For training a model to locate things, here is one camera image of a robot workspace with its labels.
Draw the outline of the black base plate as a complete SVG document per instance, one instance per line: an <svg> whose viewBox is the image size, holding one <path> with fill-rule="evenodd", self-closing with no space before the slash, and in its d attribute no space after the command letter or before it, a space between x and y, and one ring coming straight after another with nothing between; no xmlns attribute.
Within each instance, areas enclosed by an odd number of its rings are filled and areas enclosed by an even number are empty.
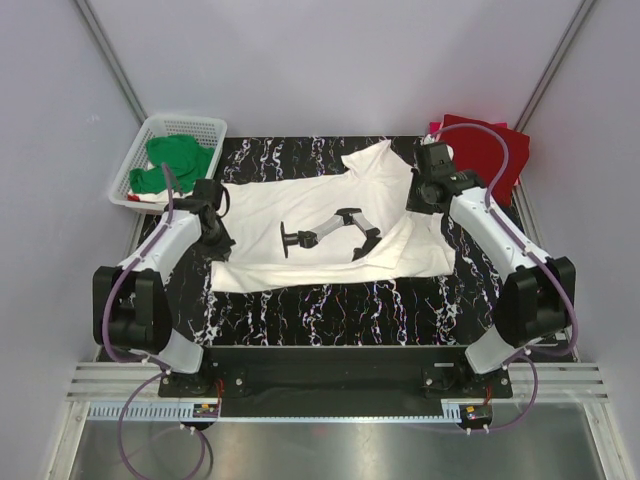
<svg viewBox="0 0 640 480"><path fill-rule="evenodd" d="M201 373L163 380L159 393L312 413L426 413L443 400L513 396L505 371L475 374L460 346L217 346Z"/></svg>

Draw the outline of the right aluminium frame post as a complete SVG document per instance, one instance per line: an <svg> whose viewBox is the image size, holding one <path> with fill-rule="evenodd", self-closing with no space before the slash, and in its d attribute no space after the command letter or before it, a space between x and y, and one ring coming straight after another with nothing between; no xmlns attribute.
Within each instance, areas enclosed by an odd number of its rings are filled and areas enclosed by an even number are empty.
<svg viewBox="0 0 640 480"><path fill-rule="evenodd" d="M515 130L517 132L523 133L525 131L599 4L599 0L581 0L578 3L576 10L572 14L524 109L515 123Z"/></svg>

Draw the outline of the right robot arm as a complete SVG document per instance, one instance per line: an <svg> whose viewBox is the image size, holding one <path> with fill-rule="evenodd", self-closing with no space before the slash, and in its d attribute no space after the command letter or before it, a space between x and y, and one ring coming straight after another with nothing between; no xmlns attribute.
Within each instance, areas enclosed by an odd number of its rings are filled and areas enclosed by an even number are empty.
<svg viewBox="0 0 640 480"><path fill-rule="evenodd" d="M520 231L475 172L456 169L445 143L421 146L412 173L406 208L447 215L472 237L501 278L493 325L467 346L467 363L453 374L460 393L476 396L488 387L489 373L518 353L566 328L577 333L576 269L568 258L551 257Z"/></svg>

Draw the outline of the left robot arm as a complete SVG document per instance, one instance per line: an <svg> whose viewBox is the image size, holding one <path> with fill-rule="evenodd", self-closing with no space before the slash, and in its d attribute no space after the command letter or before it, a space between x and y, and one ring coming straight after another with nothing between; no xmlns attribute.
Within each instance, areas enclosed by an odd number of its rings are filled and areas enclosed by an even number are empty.
<svg viewBox="0 0 640 480"><path fill-rule="evenodd" d="M230 209L228 189L198 180L191 195L169 202L151 235L116 266L101 266L92 279L93 336L111 360L150 362L181 374L196 396L215 386L216 372L204 364L204 349L173 325L165 285L194 245L216 261L229 259L235 241L219 209Z"/></svg>

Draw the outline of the red white garment in basket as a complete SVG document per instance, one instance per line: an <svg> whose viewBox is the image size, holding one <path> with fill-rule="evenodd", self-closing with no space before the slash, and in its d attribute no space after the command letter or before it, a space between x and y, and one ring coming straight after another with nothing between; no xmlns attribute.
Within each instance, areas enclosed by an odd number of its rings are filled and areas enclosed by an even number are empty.
<svg viewBox="0 0 640 480"><path fill-rule="evenodd" d="M133 191L129 191L127 193L127 199L133 202L160 204L168 201L168 194L166 190L160 193L134 193Z"/></svg>

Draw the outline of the green t shirt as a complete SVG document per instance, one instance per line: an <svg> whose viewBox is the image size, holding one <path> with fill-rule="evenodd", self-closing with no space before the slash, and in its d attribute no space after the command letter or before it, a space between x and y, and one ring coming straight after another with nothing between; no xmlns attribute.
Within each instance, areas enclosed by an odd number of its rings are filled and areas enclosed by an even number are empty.
<svg viewBox="0 0 640 480"><path fill-rule="evenodd" d="M172 187L183 193L193 191L198 179L204 178L215 149L202 146L190 135L156 137L145 144L150 168L134 168L129 173L130 189L134 193L160 193L166 190L162 165L172 174Z"/></svg>

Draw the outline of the aluminium frame post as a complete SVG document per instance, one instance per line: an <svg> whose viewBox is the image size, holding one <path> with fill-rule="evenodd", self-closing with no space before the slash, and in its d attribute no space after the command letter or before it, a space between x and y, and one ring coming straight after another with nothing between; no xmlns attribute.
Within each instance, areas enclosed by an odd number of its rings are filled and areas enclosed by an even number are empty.
<svg viewBox="0 0 640 480"><path fill-rule="evenodd" d="M578 3L576 10L572 14L524 109L515 123L515 130L517 132L523 133L525 131L599 4L599 0L581 0Z"/></svg>
<svg viewBox="0 0 640 480"><path fill-rule="evenodd" d="M112 45L92 2L88 0L72 0L71 3L77 10L81 23L88 30L99 55L105 62L129 110L137 122L142 124L148 117L147 112L126 74L116 49Z"/></svg>

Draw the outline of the white plastic basket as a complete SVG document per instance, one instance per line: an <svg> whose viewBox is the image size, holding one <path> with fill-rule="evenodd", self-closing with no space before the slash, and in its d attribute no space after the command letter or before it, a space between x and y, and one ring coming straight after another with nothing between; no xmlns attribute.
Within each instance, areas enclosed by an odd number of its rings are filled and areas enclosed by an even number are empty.
<svg viewBox="0 0 640 480"><path fill-rule="evenodd" d="M109 189L111 203L160 214L170 196L184 198L211 179L227 123L211 117L159 114L143 123Z"/></svg>

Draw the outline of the white t shirt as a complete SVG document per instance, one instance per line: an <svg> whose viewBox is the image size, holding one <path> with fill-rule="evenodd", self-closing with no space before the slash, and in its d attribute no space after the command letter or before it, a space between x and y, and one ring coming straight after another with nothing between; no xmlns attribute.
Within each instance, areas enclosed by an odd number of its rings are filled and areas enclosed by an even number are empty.
<svg viewBox="0 0 640 480"><path fill-rule="evenodd" d="M211 266L211 289L450 275L455 251L439 214L409 212L412 172L388 140L346 155L339 175L228 185L223 220L235 244Z"/></svg>

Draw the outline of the left aluminium frame post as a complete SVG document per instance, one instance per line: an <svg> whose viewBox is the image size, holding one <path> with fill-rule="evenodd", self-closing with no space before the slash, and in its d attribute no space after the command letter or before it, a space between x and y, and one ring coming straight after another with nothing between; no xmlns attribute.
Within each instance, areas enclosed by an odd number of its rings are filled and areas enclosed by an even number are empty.
<svg viewBox="0 0 640 480"><path fill-rule="evenodd" d="M92 2L88 0L72 0L71 3L77 10L81 23L88 30L99 55L105 62L129 110L137 122L142 124L148 117L147 112L126 74L116 49L112 45Z"/></svg>

